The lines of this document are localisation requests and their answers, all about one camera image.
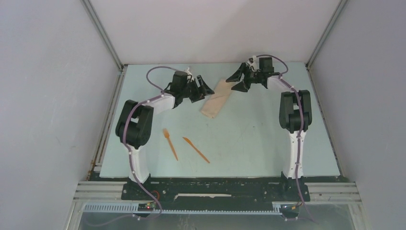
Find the beige cloth napkin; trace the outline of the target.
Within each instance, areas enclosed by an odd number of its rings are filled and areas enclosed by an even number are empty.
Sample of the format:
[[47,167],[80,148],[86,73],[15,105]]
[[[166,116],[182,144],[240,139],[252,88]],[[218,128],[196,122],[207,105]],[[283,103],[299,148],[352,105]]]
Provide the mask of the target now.
[[204,103],[200,112],[208,118],[216,118],[232,93],[233,82],[221,79],[214,89],[214,94]]

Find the orange plastic knife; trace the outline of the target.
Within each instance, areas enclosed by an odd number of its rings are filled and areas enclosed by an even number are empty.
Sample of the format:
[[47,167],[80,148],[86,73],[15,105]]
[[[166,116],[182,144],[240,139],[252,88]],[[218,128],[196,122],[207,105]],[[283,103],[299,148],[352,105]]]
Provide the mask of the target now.
[[200,155],[200,157],[202,157],[207,163],[210,163],[206,156],[199,149],[197,149],[187,137],[183,137],[183,139]]

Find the orange plastic fork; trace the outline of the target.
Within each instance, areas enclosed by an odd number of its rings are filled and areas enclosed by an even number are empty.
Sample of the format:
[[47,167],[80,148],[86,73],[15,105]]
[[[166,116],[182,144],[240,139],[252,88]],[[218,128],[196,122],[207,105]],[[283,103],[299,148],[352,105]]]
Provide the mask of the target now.
[[163,129],[163,135],[164,135],[164,137],[166,138],[166,140],[168,141],[168,144],[169,144],[169,146],[170,146],[170,149],[171,149],[171,151],[172,151],[172,153],[173,153],[173,155],[174,155],[176,161],[178,161],[179,158],[178,158],[178,156],[177,156],[177,153],[176,153],[176,151],[175,151],[175,148],[174,148],[174,146],[173,146],[173,143],[172,143],[172,141],[171,141],[171,139],[170,139],[169,131],[168,131],[166,128]]

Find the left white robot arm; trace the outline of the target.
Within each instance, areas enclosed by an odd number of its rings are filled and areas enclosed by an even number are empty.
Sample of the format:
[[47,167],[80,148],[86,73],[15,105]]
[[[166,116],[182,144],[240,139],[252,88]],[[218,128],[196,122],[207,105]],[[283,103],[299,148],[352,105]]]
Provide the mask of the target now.
[[145,183],[150,177],[145,145],[151,136],[154,116],[178,107],[184,99],[194,103],[214,94],[200,75],[194,77],[189,70],[176,70],[172,81],[159,91],[159,95],[141,102],[127,100],[115,128],[116,136],[128,151],[129,179],[137,182],[133,194],[142,200],[151,195],[151,186]]

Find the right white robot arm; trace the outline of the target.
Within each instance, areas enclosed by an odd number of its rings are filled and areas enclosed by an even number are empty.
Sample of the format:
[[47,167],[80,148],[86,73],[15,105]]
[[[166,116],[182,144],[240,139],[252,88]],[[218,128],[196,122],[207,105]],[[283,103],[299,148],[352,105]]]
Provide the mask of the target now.
[[226,82],[234,82],[231,90],[239,92],[248,92],[252,84],[261,84],[266,89],[276,86],[282,90],[279,124],[290,138],[290,156],[282,173],[285,178],[294,180],[303,176],[304,139],[312,124],[312,106],[308,90],[297,90],[284,79],[288,71],[288,65],[280,58],[261,54],[241,63]]

